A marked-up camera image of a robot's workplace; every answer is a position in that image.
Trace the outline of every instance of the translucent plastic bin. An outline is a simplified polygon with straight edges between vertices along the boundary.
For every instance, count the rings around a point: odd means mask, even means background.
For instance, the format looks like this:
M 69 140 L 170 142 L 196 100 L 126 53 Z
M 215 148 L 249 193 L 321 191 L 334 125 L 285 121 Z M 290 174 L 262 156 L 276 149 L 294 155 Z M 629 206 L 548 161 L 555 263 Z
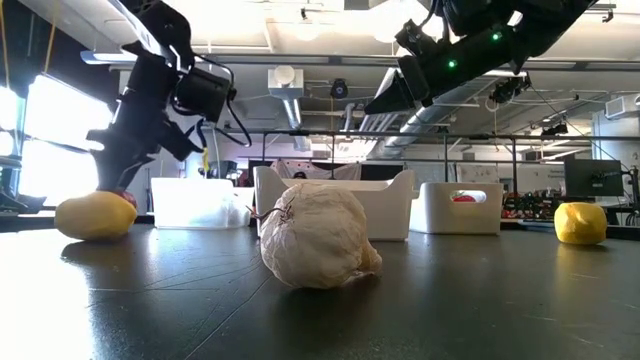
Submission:
M 231 229 L 249 225 L 253 188 L 234 188 L 230 180 L 151 179 L 158 228 Z

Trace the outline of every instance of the white container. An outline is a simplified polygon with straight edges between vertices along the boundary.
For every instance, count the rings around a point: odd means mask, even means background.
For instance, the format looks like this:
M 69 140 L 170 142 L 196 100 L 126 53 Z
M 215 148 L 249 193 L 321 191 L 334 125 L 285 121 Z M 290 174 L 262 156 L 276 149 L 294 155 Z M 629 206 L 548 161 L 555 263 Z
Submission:
M 424 183 L 411 205 L 409 229 L 427 234 L 498 234 L 502 184 Z M 463 192 L 475 202 L 454 202 Z
M 273 209 L 276 201 L 296 184 L 339 186 L 360 201 L 367 216 L 369 241 L 405 241 L 409 236 L 409 212 L 413 199 L 413 171 L 405 170 L 388 181 L 281 179 L 266 166 L 253 169 L 259 214 Z
M 151 179 L 157 228 L 219 230 L 249 225 L 253 188 L 230 180 Z

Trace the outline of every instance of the computer monitor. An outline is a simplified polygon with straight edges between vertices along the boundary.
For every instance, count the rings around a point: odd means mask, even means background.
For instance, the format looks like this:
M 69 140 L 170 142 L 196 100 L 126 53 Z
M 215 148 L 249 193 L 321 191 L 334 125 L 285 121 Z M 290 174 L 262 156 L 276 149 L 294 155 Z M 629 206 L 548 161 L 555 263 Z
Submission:
M 621 166 L 618 160 L 565 160 L 567 196 L 623 196 Z

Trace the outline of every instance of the yellow toy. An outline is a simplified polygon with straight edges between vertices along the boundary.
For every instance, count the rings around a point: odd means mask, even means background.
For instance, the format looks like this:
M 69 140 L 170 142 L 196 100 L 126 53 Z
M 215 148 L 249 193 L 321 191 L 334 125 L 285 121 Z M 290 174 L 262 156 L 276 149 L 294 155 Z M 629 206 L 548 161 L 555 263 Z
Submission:
M 565 203 L 554 215 L 558 239 L 568 244 L 593 245 L 607 238 L 607 217 L 602 207 L 587 203 Z
M 136 209 L 124 198 L 107 191 L 64 201 L 56 209 L 55 226 L 64 235 L 87 241 L 114 241 L 125 235 Z

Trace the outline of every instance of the window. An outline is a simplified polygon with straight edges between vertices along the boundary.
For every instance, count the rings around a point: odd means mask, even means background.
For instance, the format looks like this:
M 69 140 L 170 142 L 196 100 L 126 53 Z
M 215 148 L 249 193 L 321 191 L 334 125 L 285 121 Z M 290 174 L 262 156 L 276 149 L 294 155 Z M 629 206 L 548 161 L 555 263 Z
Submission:
M 0 156 L 13 153 L 13 130 L 18 121 L 18 96 L 0 87 Z
M 95 100 L 46 76 L 38 76 L 29 88 L 25 133 L 42 140 L 89 149 L 90 129 L 105 129 L 111 112 Z M 25 142 L 19 192 L 47 196 L 45 205 L 56 206 L 95 190 L 98 174 L 93 157 L 30 140 Z

